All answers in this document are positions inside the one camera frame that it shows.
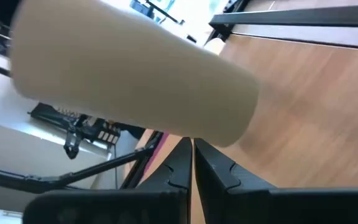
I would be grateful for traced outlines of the black metal shelf frame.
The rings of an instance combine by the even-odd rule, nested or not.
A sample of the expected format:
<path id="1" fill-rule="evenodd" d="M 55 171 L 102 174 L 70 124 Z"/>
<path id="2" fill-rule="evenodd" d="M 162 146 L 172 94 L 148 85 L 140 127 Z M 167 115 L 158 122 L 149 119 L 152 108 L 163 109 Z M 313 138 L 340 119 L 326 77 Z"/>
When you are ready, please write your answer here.
<path id="1" fill-rule="evenodd" d="M 230 0 L 209 25 L 216 35 L 358 49 L 358 0 Z"/>

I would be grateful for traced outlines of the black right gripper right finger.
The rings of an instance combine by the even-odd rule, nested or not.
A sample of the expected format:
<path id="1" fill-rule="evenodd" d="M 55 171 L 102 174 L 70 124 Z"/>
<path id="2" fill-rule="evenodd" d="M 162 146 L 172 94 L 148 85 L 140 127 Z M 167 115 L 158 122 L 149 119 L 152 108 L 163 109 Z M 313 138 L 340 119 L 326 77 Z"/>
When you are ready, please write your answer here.
<path id="1" fill-rule="evenodd" d="M 358 224 L 358 188 L 279 188 L 195 139 L 206 224 Z"/>

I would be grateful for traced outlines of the tall beige cup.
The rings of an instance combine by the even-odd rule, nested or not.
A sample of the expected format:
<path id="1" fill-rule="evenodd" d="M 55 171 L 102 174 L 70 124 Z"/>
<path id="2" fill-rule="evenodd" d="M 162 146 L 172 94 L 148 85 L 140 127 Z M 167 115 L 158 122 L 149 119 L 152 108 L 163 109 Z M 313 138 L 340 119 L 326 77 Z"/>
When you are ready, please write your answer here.
<path id="1" fill-rule="evenodd" d="M 49 105 L 221 147 L 257 105 L 249 72 L 102 0 L 22 0 L 11 37 L 16 90 Z"/>

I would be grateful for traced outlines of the blue background object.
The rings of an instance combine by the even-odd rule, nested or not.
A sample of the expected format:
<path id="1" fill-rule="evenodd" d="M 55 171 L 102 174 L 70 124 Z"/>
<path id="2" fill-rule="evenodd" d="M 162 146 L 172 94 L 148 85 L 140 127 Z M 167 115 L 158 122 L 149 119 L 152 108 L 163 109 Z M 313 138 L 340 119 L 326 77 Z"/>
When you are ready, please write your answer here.
<path id="1" fill-rule="evenodd" d="M 134 9 L 135 11 L 154 19 L 154 8 L 152 6 L 146 6 L 145 4 L 142 4 L 139 0 L 131 0 L 131 3 L 129 6 Z"/>

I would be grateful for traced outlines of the black rig frame strut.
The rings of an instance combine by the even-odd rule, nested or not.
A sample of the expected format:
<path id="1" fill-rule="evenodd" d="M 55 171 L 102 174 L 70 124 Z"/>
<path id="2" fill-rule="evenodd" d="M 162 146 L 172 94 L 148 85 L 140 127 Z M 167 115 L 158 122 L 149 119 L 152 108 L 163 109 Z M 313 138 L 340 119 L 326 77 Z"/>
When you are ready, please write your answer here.
<path id="1" fill-rule="evenodd" d="M 153 153 L 157 149 L 162 138 L 162 132 L 154 131 L 146 145 L 136 152 L 126 154 L 107 162 L 102 162 L 78 172 L 69 172 L 57 177 L 20 175 L 0 170 L 0 187 L 33 194 L 42 194 L 44 192 L 58 189 L 76 190 L 76 187 L 71 186 L 72 183 L 133 162 L 134 165 L 130 169 L 127 177 L 124 179 L 121 187 L 123 189 L 134 188 L 140 182 L 145 167 L 153 156 Z"/>

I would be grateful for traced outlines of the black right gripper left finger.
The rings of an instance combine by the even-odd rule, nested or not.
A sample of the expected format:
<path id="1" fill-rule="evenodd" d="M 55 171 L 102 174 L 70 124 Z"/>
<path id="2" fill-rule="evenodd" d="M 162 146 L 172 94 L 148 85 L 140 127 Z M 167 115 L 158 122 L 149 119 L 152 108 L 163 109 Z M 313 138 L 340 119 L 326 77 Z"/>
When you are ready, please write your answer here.
<path id="1" fill-rule="evenodd" d="M 25 208 L 23 224 L 188 224 L 192 144 L 182 138 L 134 189 L 54 190 Z"/>

